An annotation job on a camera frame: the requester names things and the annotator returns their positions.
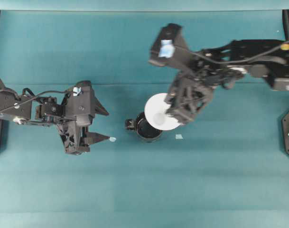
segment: screw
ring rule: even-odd
[[[17,105],[18,103],[14,103],[14,105],[15,105],[15,109],[18,109],[18,108],[20,108],[20,105]]]

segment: small paper piece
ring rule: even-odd
[[[161,48],[158,57],[171,58],[175,52],[173,41],[171,39],[164,39],[161,41]]]
[[[176,139],[183,139],[181,134],[176,134]]]
[[[110,137],[110,141],[113,143],[115,142],[117,139],[115,137]]]

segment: sticker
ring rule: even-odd
[[[175,47],[171,39],[161,41],[161,48],[158,57],[171,58],[175,52]]]

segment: robotic arm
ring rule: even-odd
[[[217,86],[231,89],[246,73],[262,77],[273,90],[289,91],[289,41],[234,40],[223,47],[193,52],[181,29],[177,24],[163,27],[149,59],[155,66],[180,70],[165,99],[171,105],[167,114],[179,123],[194,121]]]
[[[58,104],[56,97],[42,96],[47,93],[64,94],[62,103]],[[31,120],[33,101],[39,103],[35,121]],[[108,136],[88,131],[96,114],[109,113],[96,98],[90,81],[78,82],[63,92],[45,91],[38,95],[24,88],[22,95],[18,95],[5,87],[0,79],[0,120],[22,125],[55,125],[67,154],[89,152],[89,145],[109,139]]]

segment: teal tablecloth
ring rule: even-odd
[[[155,143],[124,130],[124,120],[175,76],[147,63],[169,22],[185,26],[192,49],[234,38],[283,39],[280,11],[2,13],[6,86],[39,93],[90,79],[110,112],[90,130],[117,140],[69,156],[54,127],[7,123],[0,228],[289,228],[289,156],[280,127],[288,92],[247,77],[230,91],[218,88],[194,123]]]

